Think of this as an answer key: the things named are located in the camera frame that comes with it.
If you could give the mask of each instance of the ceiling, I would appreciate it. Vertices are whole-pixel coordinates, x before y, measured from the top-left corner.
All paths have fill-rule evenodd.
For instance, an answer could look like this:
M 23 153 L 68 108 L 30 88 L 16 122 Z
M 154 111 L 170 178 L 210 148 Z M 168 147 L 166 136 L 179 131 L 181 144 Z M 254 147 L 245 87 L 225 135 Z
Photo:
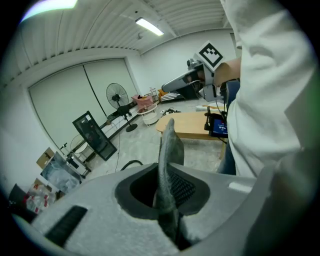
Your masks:
M 137 25 L 139 17 L 164 35 Z M 229 27 L 220 0 L 78 0 L 73 9 L 43 12 L 19 25 L 1 64 L 0 88 L 68 52 L 123 48 L 143 54 L 183 35 Z

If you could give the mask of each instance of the pedestal fan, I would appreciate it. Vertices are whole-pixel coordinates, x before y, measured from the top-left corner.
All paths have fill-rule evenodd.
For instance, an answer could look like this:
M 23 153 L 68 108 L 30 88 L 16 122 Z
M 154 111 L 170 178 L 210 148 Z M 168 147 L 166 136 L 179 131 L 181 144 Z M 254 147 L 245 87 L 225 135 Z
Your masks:
M 106 98 L 110 105 L 117 109 L 120 116 L 123 116 L 129 126 L 125 129 L 127 132 L 131 132 L 137 128 L 137 124 L 131 124 L 127 119 L 127 114 L 132 117 L 129 111 L 129 99 L 126 90 L 118 83 L 111 83 L 106 88 Z

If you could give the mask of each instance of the blue jeans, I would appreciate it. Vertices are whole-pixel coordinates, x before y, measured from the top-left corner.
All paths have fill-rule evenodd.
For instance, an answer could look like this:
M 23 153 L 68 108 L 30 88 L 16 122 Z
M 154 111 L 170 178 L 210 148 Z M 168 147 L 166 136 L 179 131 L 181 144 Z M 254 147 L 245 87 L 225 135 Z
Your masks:
M 216 172 L 218 174 L 236 175 L 236 163 L 229 142 L 226 144 L 224 158 L 221 160 Z

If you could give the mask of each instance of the blue screen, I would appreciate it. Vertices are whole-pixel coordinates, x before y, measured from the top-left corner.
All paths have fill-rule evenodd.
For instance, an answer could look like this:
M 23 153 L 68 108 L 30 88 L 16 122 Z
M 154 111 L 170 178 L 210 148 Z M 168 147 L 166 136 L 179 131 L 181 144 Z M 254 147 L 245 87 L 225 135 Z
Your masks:
M 213 133 L 215 134 L 228 134 L 227 127 L 222 120 L 215 119 L 213 124 Z

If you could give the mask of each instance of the fluorescent light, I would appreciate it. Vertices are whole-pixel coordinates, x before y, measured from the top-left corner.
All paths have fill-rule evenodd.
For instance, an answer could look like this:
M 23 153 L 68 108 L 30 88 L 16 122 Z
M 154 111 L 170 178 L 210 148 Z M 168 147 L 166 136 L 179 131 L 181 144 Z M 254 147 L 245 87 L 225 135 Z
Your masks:
M 75 7 L 78 0 L 43 0 L 37 2 L 33 5 L 24 15 L 21 22 L 24 20 L 51 10 L 58 10 L 58 9 L 72 9 Z
M 155 33 L 157 36 L 162 36 L 164 33 L 158 29 L 156 26 L 152 25 L 150 22 L 146 21 L 144 18 L 138 18 L 135 23 L 144 27 L 147 30 Z

